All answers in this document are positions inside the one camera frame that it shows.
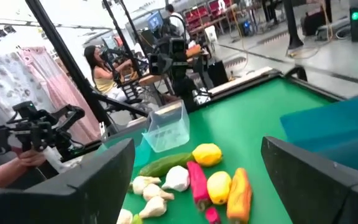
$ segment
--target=green table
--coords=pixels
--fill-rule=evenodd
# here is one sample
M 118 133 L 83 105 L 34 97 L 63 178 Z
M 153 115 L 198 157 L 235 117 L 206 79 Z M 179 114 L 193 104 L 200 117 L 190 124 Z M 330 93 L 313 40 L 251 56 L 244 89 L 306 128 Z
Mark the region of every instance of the green table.
M 315 92 L 295 85 L 284 78 L 273 78 L 257 87 L 243 91 L 189 114 L 190 140 L 187 144 L 162 153 L 152 152 L 150 161 L 179 152 L 191 152 L 201 143 L 213 142 L 223 151 L 222 163 L 205 168 L 207 178 L 216 171 L 230 175 L 238 167 L 249 174 L 253 189 L 251 224 L 291 223 L 266 171 L 260 147 L 263 136 L 285 139 L 280 117 L 330 103 Z M 134 169 L 132 178 L 140 167 Z M 123 208 L 139 213 L 145 206 L 140 195 L 127 194 Z M 217 207 L 223 223 L 228 223 L 226 206 Z M 207 223 L 204 214 L 197 212 L 191 190 L 175 192 L 175 200 L 168 202 L 165 215 L 144 220 L 151 223 Z

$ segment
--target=black pole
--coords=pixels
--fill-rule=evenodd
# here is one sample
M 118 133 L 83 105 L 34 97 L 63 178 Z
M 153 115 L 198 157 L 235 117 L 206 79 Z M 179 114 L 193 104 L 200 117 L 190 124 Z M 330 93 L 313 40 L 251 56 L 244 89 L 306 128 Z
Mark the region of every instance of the black pole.
M 302 40 L 298 36 L 296 29 L 295 15 L 293 13 L 292 0 L 283 0 L 285 15 L 287 17 L 288 33 L 290 34 L 290 45 L 288 49 L 295 49 L 303 46 Z
M 91 96 L 91 87 L 86 81 L 80 68 L 75 63 L 73 56 L 67 49 L 67 46 L 65 45 L 62 37 L 60 37 L 55 26 L 52 24 L 41 2 L 39 0 L 25 0 L 25 2 L 29 6 L 35 18 L 38 20 L 39 24 L 45 32 L 45 35 L 52 43 L 53 47 L 56 50 L 56 53 L 59 55 L 63 64 L 66 66 L 68 72 L 70 73 L 70 76 L 77 85 L 81 94 L 84 96 L 86 102 L 89 104 L 89 107 L 91 108 L 93 114 L 96 116 L 96 119 L 100 123 L 104 122 L 104 125 L 106 125 L 107 127 L 110 126 L 111 122 L 109 117 L 107 116 L 100 103 Z
M 327 12 L 328 21 L 333 22 L 333 12 L 331 10 L 331 0 L 325 0 L 325 3 L 326 3 L 326 12 Z
M 139 65 L 137 64 L 137 61 L 134 58 L 134 54 L 132 54 L 132 51 L 129 48 L 129 45 L 127 43 L 127 40 L 124 37 L 124 34 L 122 33 L 121 28 L 118 26 L 118 22 L 117 22 L 116 18 L 112 14 L 109 3 L 107 2 L 107 0 L 103 0 L 103 4 L 104 4 L 104 6 L 106 6 L 106 9 L 112 19 L 112 23 L 116 27 L 117 33 L 122 40 L 122 44 L 124 45 L 125 51 L 127 52 L 129 59 L 132 61 L 132 66 L 135 68 L 135 71 L 137 72 L 137 75 L 139 76 L 139 78 L 142 77 L 143 74 L 140 72 Z
M 134 31 L 134 35 L 135 35 L 136 41 L 137 41 L 137 43 L 140 45 L 140 48 L 141 48 L 142 51 L 143 51 L 143 55 L 144 55 L 145 57 L 147 57 L 147 54 L 146 54 L 146 51 L 145 51 L 145 47 L 144 47 L 144 45 L 143 45 L 143 41 L 140 39 L 139 34 L 138 34 L 137 31 L 136 31 L 136 27 L 135 27 L 135 25 L 134 25 L 134 23 L 133 23 L 133 21 L 132 21 L 132 19 L 131 19 L 131 15 L 129 14 L 129 12 L 128 12 L 128 10 L 127 10 L 127 7 L 126 7 L 125 4 L 124 4 L 124 0 L 120 0 L 120 3 L 121 3 L 122 8 L 124 9 L 125 15 L 126 15 L 127 18 L 128 18 L 129 24 L 131 25 L 132 30 Z

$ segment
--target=floral curtain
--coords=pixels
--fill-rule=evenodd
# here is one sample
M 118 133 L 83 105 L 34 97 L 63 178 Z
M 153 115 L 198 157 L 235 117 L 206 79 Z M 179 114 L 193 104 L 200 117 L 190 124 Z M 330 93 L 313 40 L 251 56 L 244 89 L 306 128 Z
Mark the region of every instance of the floral curtain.
M 23 101 L 32 101 L 37 109 L 56 110 L 17 52 L 0 55 L 0 108 L 11 117 L 12 106 Z

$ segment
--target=woman with long black hair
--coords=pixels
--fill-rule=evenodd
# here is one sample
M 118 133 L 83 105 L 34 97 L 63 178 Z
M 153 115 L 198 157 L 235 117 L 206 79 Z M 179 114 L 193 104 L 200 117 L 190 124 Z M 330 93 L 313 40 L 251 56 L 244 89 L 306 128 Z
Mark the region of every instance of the woman with long black hair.
M 96 88 L 107 95 L 109 98 L 117 101 L 126 101 L 127 97 L 124 91 L 117 88 L 113 80 L 112 71 L 105 66 L 105 62 L 100 58 L 100 49 L 93 45 L 87 46 L 84 49 L 84 56 L 91 67 L 92 79 L 96 85 Z M 118 65 L 113 63 L 114 69 L 121 73 L 125 68 L 132 65 L 131 60 L 126 60 L 124 63 Z

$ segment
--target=pink curtain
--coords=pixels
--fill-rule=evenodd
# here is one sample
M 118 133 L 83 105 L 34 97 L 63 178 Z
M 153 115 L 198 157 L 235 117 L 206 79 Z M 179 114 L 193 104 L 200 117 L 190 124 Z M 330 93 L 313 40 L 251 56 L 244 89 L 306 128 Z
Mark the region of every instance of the pink curtain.
M 86 144 L 100 138 L 99 123 L 91 108 L 45 47 L 24 48 L 21 50 L 21 57 L 31 74 L 43 84 L 56 108 L 71 104 L 84 109 L 85 117 L 70 129 L 73 139 Z

